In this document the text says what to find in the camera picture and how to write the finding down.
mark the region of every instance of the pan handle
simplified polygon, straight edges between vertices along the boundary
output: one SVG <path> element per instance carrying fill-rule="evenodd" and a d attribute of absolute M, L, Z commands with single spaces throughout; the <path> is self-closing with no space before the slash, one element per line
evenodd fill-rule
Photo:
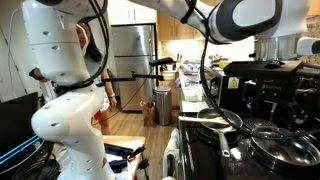
<path fill-rule="evenodd" d="M 229 144 L 223 132 L 218 132 L 220 149 L 224 157 L 230 157 Z"/>

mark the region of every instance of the refrigerator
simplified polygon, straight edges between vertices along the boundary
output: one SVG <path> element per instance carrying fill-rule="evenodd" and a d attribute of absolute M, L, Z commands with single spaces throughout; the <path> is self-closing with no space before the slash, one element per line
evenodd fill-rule
<path fill-rule="evenodd" d="M 117 78 L 136 74 L 156 74 L 150 61 L 157 60 L 157 33 L 155 23 L 112 25 Z M 157 80 L 136 78 L 135 81 L 120 81 L 120 101 L 123 111 L 141 111 L 140 102 L 152 102 Z"/>

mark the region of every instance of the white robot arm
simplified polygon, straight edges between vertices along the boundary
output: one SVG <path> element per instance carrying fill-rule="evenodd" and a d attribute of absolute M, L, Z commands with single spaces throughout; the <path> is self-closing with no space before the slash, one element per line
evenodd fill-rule
<path fill-rule="evenodd" d="M 196 0 L 131 1 L 182 19 L 208 33 L 215 44 L 256 35 L 256 60 L 291 59 L 297 52 L 320 53 L 318 39 L 297 38 L 306 30 L 310 0 L 224 0 L 215 7 Z M 41 138 L 60 141 L 68 149 L 72 163 L 59 179 L 113 179 L 101 133 L 90 123 L 100 109 L 104 89 L 92 83 L 81 86 L 90 75 L 76 33 L 80 19 L 98 17 L 96 13 L 102 14 L 106 6 L 106 0 L 26 0 L 22 6 L 41 73 L 60 86 L 80 84 L 50 101 L 32 118 L 32 127 Z"/>
<path fill-rule="evenodd" d="M 209 31 L 209 41 L 215 44 L 255 35 L 255 60 L 289 60 L 320 53 L 320 39 L 301 37 L 307 30 L 310 0 L 222 0 L 215 7 L 196 0 L 130 1 L 171 15 L 202 34 Z"/>

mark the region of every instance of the white wall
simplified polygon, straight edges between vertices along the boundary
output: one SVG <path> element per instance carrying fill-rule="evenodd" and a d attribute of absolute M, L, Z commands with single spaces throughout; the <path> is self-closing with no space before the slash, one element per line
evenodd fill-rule
<path fill-rule="evenodd" d="M 228 45 L 208 44 L 207 57 L 209 55 L 219 54 L 232 61 L 249 61 L 253 60 L 253 58 L 249 58 L 248 55 L 253 52 L 254 37 L 249 37 Z"/>
<path fill-rule="evenodd" d="M 12 13 L 20 8 L 22 0 L 1 0 L 0 5 L 0 100 L 7 101 L 26 93 L 38 91 L 39 83 L 28 76 L 29 71 L 35 67 L 32 51 L 25 34 L 22 11 L 13 16 L 11 35 L 10 70 L 8 69 L 8 45 L 10 18 Z"/>
<path fill-rule="evenodd" d="M 175 40 L 161 42 L 161 56 L 172 57 L 182 55 L 182 60 L 200 60 L 203 53 L 203 40 Z M 254 52 L 254 37 L 247 38 L 243 41 L 234 42 L 228 45 L 214 45 L 208 43 L 206 58 L 210 55 L 219 54 L 233 61 L 253 60 L 248 55 Z"/>

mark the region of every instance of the black stove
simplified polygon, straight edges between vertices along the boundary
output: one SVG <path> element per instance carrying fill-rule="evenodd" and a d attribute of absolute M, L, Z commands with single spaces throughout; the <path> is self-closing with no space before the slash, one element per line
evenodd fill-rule
<path fill-rule="evenodd" d="M 249 151 L 251 138 L 237 132 L 226 134 L 231 157 L 223 157 L 218 136 L 202 127 L 200 123 L 180 121 L 179 128 L 185 180 L 320 179 L 318 165 L 303 172 L 285 168 L 268 169 L 251 156 Z"/>

